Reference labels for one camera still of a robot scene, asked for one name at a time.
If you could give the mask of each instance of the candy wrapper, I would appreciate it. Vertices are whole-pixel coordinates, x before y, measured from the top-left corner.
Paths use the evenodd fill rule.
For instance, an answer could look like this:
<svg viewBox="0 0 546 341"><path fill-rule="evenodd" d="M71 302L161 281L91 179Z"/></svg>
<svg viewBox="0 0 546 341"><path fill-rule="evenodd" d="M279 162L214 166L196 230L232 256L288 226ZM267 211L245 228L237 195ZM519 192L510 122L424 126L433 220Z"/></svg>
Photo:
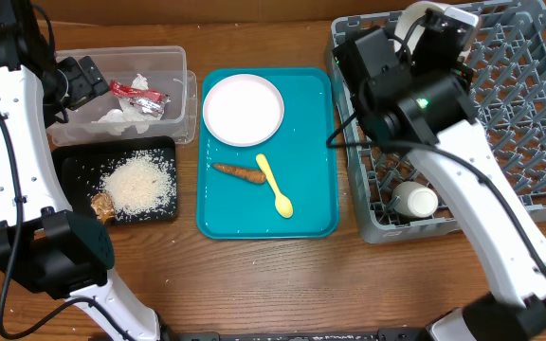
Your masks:
<svg viewBox="0 0 546 341"><path fill-rule="evenodd" d="M123 85L118 81L111 81L110 87L113 95L119 99L127 100L141 114L149 114L157 118L163 116L166 103L170 101L170 96L153 89L140 90Z"/></svg>

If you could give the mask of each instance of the white plate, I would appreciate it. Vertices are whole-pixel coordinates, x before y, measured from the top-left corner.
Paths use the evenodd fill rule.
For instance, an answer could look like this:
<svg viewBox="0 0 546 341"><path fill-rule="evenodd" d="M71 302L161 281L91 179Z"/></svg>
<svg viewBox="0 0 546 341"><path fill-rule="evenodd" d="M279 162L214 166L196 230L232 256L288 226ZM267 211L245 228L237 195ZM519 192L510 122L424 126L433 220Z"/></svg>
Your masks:
<svg viewBox="0 0 546 341"><path fill-rule="evenodd" d="M220 141L235 147L254 146L282 125L282 94L262 77L230 76L209 90L203 115L209 132Z"/></svg>

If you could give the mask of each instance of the gray dish rack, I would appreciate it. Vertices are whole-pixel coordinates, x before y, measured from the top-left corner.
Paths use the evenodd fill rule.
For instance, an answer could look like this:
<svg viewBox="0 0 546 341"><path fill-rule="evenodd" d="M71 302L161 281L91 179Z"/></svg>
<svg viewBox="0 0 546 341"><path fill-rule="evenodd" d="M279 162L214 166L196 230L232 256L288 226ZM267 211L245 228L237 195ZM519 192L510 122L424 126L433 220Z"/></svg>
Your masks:
<svg viewBox="0 0 546 341"><path fill-rule="evenodd" d="M482 18L482 29L465 61L476 70L470 92L486 126L494 155L537 222L546 221L546 7L538 0L486 1L458 5ZM325 60L334 100L344 120L353 113L331 50L374 25L394 29L401 11L341 17L332 23ZM367 138L356 121L346 142ZM394 212L392 189L403 181L430 186L410 162L377 149L349 148L348 176L355 217L366 242L399 242L460 230L440 200L435 214L406 221Z"/></svg>

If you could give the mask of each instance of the wooden table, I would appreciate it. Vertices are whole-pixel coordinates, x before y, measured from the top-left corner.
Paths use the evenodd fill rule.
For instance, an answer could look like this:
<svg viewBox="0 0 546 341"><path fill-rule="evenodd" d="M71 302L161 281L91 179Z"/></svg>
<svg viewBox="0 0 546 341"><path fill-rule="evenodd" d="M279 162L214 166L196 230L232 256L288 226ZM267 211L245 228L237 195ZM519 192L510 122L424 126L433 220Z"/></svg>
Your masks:
<svg viewBox="0 0 546 341"><path fill-rule="evenodd" d="M330 22L57 27L59 49L181 45L201 82L221 67L317 66ZM375 331L423 326L488 290L463 234L371 245L355 225L338 152L340 224L323 240L217 242L195 225L197 138L179 147L180 214L172 224L109 229L117 269L177 332ZM546 234L546 224L541 224ZM60 302L11 285L6 325L18 332ZM69 309L30 340L84 340L100 329ZM546 340L546 333L539 338Z"/></svg>

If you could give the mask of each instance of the yellow spoon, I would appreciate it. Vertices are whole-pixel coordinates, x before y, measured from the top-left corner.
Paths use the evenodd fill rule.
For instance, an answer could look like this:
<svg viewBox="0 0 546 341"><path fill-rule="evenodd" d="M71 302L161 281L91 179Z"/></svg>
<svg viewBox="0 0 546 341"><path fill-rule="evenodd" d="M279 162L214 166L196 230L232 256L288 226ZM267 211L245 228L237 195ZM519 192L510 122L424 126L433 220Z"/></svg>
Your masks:
<svg viewBox="0 0 546 341"><path fill-rule="evenodd" d="M258 164L258 167L261 168L261 171L263 171L264 176L266 176L266 181L268 181L271 189L273 189L273 192L275 193L275 208L277 211L284 218L292 217L292 214L294 214L292 203L290 202L290 199L280 192L280 188L277 186L277 182L275 182L273 171L271 171L271 167L269 166L269 162L266 161L266 157L264 157L263 154L256 155L256 163Z"/></svg>

